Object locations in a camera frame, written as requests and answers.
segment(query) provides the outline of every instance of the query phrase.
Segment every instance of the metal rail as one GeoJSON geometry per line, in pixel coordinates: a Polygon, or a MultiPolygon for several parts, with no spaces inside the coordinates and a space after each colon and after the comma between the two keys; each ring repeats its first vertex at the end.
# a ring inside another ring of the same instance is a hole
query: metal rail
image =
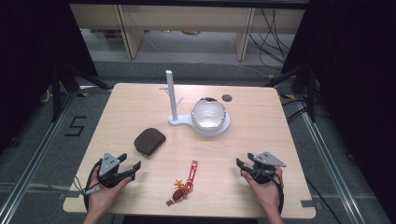
{"type": "MultiPolygon", "coordinates": [[[[303,97],[301,97],[300,95],[296,95],[296,99],[302,100],[303,97]]],[[[305,107],[305,104],[303,101],[301,101],[298,106],[300,107],[300,109],[302,109],[305,107]]],[[[351,222],[358,224],[366,223],[357,202],[355,201],[349,187],[347,186],[347,183],[345,182],[340,171],[338,170],[338,167],[334,159],[332,158],[332,154],[327,148],[326,143],[324,142],[320,131],[318,130],[317,124],[315,122],[312,122],[311,118],[309,118],[306,113],[303,113],[303,118],[309,132],[311,133],[312,138],[314,139],[320,157],[322,158],[324,165],[329,172],[330,178],[332,179],[334,187],[340,196],[341,202],[343,203],[351,222]]]]}
{"type": "Polygon", "coordinates": [[[64,119],[68,107],[71,105],[71,103],[76,98],[76,96],[77,94],[75,92],[69,92],[67,94],[63,103],[64,109],[62,110],[59,117],[55,121],[53,121],[49,126],[49,129],[47,130],[44,138],[41,140],[40,145],[35,151],[35,155],[29,161],[28,165],[23,171],[22,176],[18,180],[14,189],[11,191],[6,202],[2,205],[0,211],[0,220],[2,224],[9,223],[9,221],[14,216],[18,206],[21,203],[23,195],[28,189],[29,184],[32,181],[33,177],[35,176],[35,173],[37,172],[39,165],[43,161],[53,138],[55,137],[60,125],[62,124],[62,121],[64,119]]]}

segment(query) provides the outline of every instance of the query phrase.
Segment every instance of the glass bowl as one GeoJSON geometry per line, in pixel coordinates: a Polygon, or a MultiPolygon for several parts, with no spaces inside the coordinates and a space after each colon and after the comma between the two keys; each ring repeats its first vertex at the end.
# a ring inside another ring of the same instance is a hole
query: glass bowl
{"type": "Polygon", "coordinates": [[[224,106],[216,99],[202,98],[192,107],[191,118],[195,127],[204,132],[218,130],[225,120],[224,106]]]}

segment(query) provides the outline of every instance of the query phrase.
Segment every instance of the brown leather pouch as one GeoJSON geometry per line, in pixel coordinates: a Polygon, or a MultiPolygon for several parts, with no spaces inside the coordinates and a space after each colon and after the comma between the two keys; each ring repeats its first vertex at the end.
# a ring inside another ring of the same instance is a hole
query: brown leather pouch
{"type": "Polygon", "coordinates": [[[134,140],[136,150],[143,153],[143,155],[151,155],[166,140],[165,135],[160,133],[157,129],[148,128],[143,131],[134,140]]]}

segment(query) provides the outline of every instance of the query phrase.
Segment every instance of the black strap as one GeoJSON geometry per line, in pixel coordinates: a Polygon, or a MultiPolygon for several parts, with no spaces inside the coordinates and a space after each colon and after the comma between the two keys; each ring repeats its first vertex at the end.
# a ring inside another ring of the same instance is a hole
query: black strap
{"type": "MultiPolygon", "coordinates": [[[[90,176],[88,176],[87,185],[85,186],[85,189],[84,189],[83,191],[87,191],[87,190],[90,189],[90,184],[91,184],[91,179],[92,179],[93,171],[94,171],[95,168],[96,168],[97,166],[99,166],[100,164],[102,164],[102,159],[100,159],[100,160],[92,167],[91,172],[90,172],[90,176]]],[[[87,209],[87,211],[88,211],[89,204],[90,204],[90,200],[89,200],[89,199],[90,199],[90,196],[89,196],[89,195],[84,195],[84,204],[85,204],[85,208],[87,209]]]]}
{"type": "Polygon", "coordinates": [[[279,183],[277,183],[270,175],[268,174],[266,175],[272,180],[272,182],[274,182],[277,191],[279,192],[279,205],[277,206],[277,210],[279,211],[279,214],[282,214],[283,203],[285,201],[285,195],[283,194],[283,189],[282,189],[282,179],[279,177],[279,175],[275,174],[279,179],[279,183]]]}

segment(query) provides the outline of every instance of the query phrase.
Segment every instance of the person's hand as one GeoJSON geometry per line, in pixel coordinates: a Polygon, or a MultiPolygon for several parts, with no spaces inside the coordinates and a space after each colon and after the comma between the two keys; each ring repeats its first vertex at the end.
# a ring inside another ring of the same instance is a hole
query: person's hand
{"type": "MultiPolygon", "coordinates": [[[[274,180],[277,183],[281,183],[283,188],[282,169],[276,166],[275,173],[277,174],[277,176],[274,175],[274,180]]],[[[253,179],[250,174],[245,171],[241,171],[241,175],[246,179],[246,181],[253,189],[253,192],[256,195],[256,199],[260,207],[262,208],[265,216],[268,218],[269,222],[272,224],[283,223],[283,220],[277,208],[279,205],[279,192],[276,188],[275,183],[270,181],[266,184],[259,184],[253,179]]]]}
{"type": "MultiPolygon", "coordinates": [[[[99,168],[100,166],[97,166],[92,173],[90,188],[99,183],[99,168]]],[[[101,187],[101,189],[89,195],[89,208],[84,224],[99,223],[111,204],[114,203],[116,196],[129,182],[131,182],[131,180],[132,178],[128,176],[122,179],[121,182],[113,188],[105,188],[101,184],[98,184],[96,187],[101,187]]]]}

